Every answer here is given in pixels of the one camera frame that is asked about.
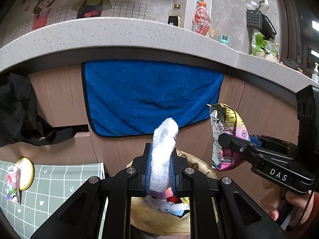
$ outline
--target cartoon girl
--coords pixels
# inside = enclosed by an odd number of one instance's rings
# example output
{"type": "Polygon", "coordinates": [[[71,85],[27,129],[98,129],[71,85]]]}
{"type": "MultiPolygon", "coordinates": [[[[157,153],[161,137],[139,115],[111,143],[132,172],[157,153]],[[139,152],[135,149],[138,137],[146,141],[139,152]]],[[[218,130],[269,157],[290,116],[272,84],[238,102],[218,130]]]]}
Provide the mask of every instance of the cartoon girl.
{"type": "Polygon", "coordinates": [[[32,30],[44,27],[47,24],[47,18],[51,12],[49,8],[55,0],[39,0],[33,9],[34,20],[32,30]]]}
{"type": "Polygon", "coordinates": [[[112,9],[109,0],[80,0],[74,7],[73,11],[78,11],[77,19],[100,17],[102,11],[112,9]]]}
{"type": "Polygon", "coordinates": [[[13,199],[16,196],[17,196],[17,189],[15,188],[14,180],[11,180],[10,177],[8,177],[8,179],[7,179],[7,199],[13,199]]]}

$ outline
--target soap dispenser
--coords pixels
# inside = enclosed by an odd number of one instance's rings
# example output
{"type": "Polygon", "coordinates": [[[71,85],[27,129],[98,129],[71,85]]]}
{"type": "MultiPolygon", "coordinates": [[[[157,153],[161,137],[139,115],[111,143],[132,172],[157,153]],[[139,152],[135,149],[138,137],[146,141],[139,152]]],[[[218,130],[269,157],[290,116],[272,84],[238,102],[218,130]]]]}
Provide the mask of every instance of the soap dispenser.
{"type": "Polygon", "coordinates": [[[312,72],[311,79],[319,83],[318,63],[315,63],[314,71],[312,72]]]}

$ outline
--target black storage basket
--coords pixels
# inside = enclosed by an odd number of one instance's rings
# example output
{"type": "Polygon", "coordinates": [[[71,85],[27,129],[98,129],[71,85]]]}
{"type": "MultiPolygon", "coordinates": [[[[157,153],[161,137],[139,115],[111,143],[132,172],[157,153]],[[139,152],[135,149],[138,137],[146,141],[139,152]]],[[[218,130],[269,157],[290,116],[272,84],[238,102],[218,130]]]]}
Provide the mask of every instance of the black storage basket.
{"type": "Polygon", "coordinates": [[[264,1],[259,2],[259,7],[256,10],[247,10],[247,26],[259,30],[265,36],[265,40],[269,40],[270,38],[275,40],[277,32],[272,22],[259,11],[262,2],[264,1]]]}
{"type": "Polygon", "coordinates": [[[261,11],[247,10],[247,26],[261,30],[263,25],[263,14],[261,11]]]}

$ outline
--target blue gripper pad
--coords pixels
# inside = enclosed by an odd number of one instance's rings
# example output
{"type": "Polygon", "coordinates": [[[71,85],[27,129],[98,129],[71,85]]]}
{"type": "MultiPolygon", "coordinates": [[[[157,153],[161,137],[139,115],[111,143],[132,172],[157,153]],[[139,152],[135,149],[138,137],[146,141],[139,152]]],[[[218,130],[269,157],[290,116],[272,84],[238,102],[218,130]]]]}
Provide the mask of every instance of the blue gripper pad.
{"type": "MultiPolygon", "coordinates": [[[[146,164],[146,177],[145,177],[145,195],[147,195],[148,191],[150,190],[150,183],[151,183],[151,171],[152,171],[152,165],[151,165],[151,158],[152,158],[152,144],[150,145],[150,150],[148,153],[147,158],[147,164],[146,164]]],[[[174,164],[172,156],[169,160],[169,175],[170,175],[170,183],[173,195],[176,195],[176,186],[175,186],[175,172],[174,172],[174,164]]]]}
{"type": "Polygon", "coordinates": [[[153,145],[150,145],[150,150],[148,152],[147,164],[146,164],[146,172],[145,172],[145,195],[147,195],[148,191],[150,190],[150,183],[151,183],[151,158],[152,158],[152,149],[153,145]]]}
{"type": "Polygon", "coordinates": [[[253,136],[249,136],[250,137],[250,141],[253,142],[256,146],[261,147],[262,143],[258,140],[258,138],[253,137],[253,136]]]}

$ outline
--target red sleeve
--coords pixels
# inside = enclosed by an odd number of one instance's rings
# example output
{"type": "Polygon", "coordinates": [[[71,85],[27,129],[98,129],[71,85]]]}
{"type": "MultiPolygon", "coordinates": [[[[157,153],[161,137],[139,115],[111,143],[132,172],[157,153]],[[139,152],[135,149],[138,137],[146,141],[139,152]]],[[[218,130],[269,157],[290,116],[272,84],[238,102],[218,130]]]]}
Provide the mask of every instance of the red sleeve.
{"type": "Polygon", "coordinates": [[[314,206],[310,213],[308,220],[303,223],[301,226],[298,226],[294,229],[286,230],[291,239],[299,239],[303,233],[307,230],[311,222],[315,219],[315,217],[319,213],[319,196],[314,196],[314,206]]]}

